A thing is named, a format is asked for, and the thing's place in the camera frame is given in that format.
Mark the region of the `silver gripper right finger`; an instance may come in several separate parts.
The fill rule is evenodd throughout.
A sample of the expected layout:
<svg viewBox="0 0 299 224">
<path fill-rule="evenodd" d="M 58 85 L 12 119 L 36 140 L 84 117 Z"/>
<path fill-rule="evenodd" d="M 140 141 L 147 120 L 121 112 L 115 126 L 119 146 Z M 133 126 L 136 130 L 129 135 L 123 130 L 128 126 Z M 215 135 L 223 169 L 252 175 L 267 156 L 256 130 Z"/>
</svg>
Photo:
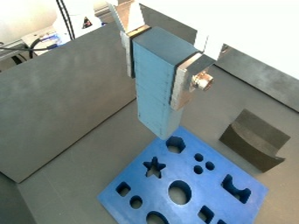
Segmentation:
<svg viewBox="0 0 299 224">
<path fill-rule="evenodd" d="M 207 91 L 213 82 L 208 68 L 217 60 L 217 52 L 211 49 L 209 37 L 204 32 L 196 31 L 193 41 L 196 52 L 176 67 L 169 100 L 173 110 L 184 107 L 195 89 Z"/>
</svg>

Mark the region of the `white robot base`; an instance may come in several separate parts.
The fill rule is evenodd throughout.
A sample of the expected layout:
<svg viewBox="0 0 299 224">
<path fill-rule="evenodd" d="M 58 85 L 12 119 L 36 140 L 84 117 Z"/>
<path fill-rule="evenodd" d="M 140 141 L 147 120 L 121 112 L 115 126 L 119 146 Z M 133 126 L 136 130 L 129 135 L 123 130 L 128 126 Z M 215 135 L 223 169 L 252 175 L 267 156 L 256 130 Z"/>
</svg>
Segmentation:
<svg viewBox="0 0 299 224">
<path fill-rule="evenodd" d="M 93 0 L 54 0 L 56 19 L 52 25 L 22 37 L 22 42 L 38 52 L 61 46 L 103 26 L 93 9 Z"/>
</svg>

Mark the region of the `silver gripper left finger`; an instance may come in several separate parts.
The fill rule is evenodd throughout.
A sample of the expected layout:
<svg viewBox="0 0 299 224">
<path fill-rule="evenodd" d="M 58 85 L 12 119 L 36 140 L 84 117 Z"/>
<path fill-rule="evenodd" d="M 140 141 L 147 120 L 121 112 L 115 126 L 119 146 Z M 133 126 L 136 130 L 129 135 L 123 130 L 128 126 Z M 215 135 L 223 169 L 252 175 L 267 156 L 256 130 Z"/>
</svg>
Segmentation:
<svg viewBox="0 0 299 224">
<path fill-rule="evenodd" d="M 120 3 L 117 0 L 107 0 L 107 6 L 120 30 L 121 44 L 125 48 L 127 75 L 135 78 L 135 58 L 132 40 L 151 27 L 145 24 L 140 4 L 136 0 Z"/>
</svg>

